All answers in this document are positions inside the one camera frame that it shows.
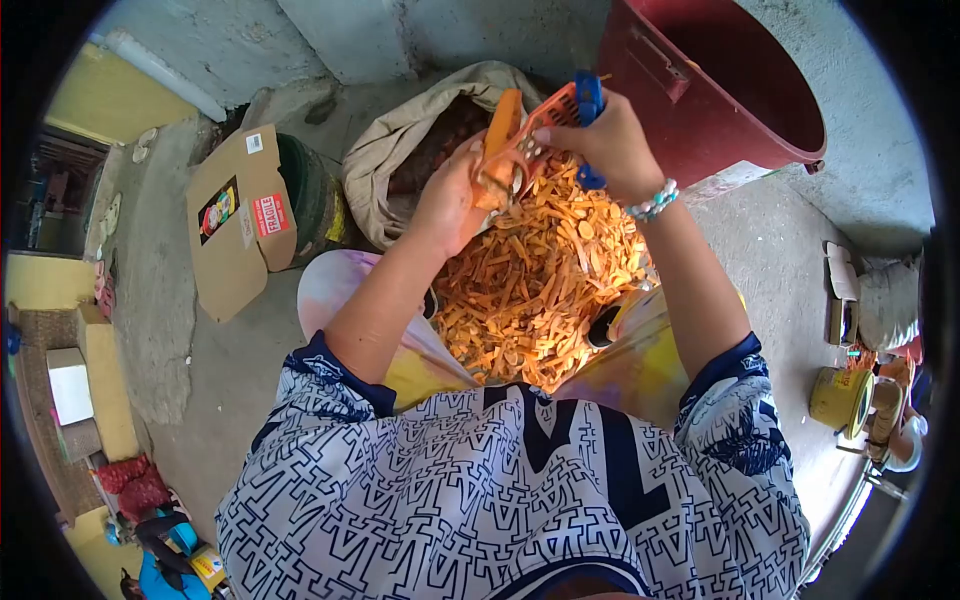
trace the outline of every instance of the red mesh bag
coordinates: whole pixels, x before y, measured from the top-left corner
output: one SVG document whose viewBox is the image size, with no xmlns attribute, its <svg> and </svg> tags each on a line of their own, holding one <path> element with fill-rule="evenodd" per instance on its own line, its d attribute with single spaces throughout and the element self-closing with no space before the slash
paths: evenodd
<svg viewBox="0 0 960 600">
<path fill-rule="evenodd" d="M 129 481 L 142 475 L 149 465 L 150 459 L 146 454 L 141 454 L 126 461 L 103 465 L 97 469 L 97 477 L 100 478 L 104 492 L 120 493 Z"/>
<path fill-rule="evenodd" d="M 117 498 L 120 512 L 134 525 L 154 516 L 147 511 L 168 502 L 170 492 L 160 478 L 156 465 L 148 466 L 143 475 L 129 482 Z"/>
</svg>

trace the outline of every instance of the green bucket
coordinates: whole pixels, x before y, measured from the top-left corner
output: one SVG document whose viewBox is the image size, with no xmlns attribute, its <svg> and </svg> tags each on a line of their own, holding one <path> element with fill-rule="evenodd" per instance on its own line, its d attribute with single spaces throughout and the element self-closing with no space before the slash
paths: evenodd
<svg viewBox="0 0 960 600">
<path fill-rule="evenodd" d="M 320 155 L 286 133 L 276 135 L 276 146 L 278 170 L 297 221 L 297 250 L 290 268 L 302 267 L 322 252 L 354 247 L 359 229 L 343 186 L 326 170 Z"/>
</svg>

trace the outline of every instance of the yellow container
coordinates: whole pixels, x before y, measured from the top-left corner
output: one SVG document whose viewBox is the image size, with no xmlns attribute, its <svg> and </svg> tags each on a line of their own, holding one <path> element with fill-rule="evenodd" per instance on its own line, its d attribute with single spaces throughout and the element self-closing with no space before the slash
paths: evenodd
<svg viewBox="0 0 960 600">
<path fill-rule="evenodd" d="M 220 585 L 220 582 L 227 578 L 227 574 L 224 571 L 224 562 L 221 560 L 217 550 L 210 544 L 205 544 L 203 547 L 197 549 L 196 552 L 190 555 L 187 562 L 193 567 L 194 572 L 197 573 L 197 577 L 204 582 L 206 590 L 210 593 L 213 593 L 213 590 Z"/>
<path fill-rule="evenodd" d="M 823 367 L 810 396 L 810 416 L 852 440 L 863 431 L 873 397 L 873 372 Z"/>
</svg>

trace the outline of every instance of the hand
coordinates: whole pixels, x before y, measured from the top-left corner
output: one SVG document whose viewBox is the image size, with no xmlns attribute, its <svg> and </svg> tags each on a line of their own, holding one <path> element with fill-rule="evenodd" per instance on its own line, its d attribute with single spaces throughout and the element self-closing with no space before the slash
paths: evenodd
<svg viewBox="0 0 960 600">
<path fill-rule="evenodd" d="M 647 145 L 630 101 L 604 90 L 606 108 L 587 128 L 544 127 L 534 132 L 541 144 L 582 155 L 607 179 L 611 198 L 639 204 L 661 191 L 666 178 Z"/>
<path fill-rule="evenodd" d="M 483 130 L 457 148 L 430 177 L 404 235 L 455 256 L 480 229 L 488 211 L 473 206 L 472 172 L 483 156 Z"/>
</svg>

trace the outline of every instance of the bucket handle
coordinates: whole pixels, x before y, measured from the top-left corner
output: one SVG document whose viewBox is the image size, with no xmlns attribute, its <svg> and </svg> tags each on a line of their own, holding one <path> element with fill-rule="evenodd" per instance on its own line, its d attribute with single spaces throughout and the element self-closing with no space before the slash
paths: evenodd
<svg viewBox="0 0 960 600">
<path fill-rule="evenodd" d="M 630 25 L 630 37 L 635 42 L 627 45 L 627 54 L 660 84 L 670 102 L 677 104 L 686 89 L 690 87 L 690 78 L 686 74 L 686 66 L 681 60 L 671 59 L 675 53 L 668 49 L 661 49 L 657 36 L 650 26 L 641 17 Z"/>
</svg>

